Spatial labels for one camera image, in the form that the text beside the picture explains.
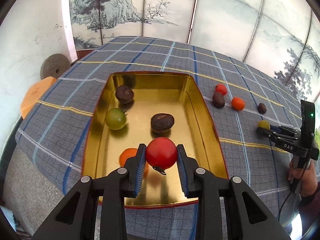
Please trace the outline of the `person right hand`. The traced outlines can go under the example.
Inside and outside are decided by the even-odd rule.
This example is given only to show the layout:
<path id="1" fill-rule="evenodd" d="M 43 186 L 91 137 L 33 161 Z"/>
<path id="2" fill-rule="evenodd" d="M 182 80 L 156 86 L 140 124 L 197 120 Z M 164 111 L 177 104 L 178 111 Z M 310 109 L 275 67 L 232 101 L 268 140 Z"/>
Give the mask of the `person right hand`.
<path id="1" fill-rule="evenodd" d="M 310 161 L 310 166 L 305 171 L 303 168 L 293 168 L 293 160 L 291 160 L 287 179 L 291 181 L 292 178 L 300 179 L 302 197 L 311 196 L 316 192 L 318 182 L 313 160 Z"/>

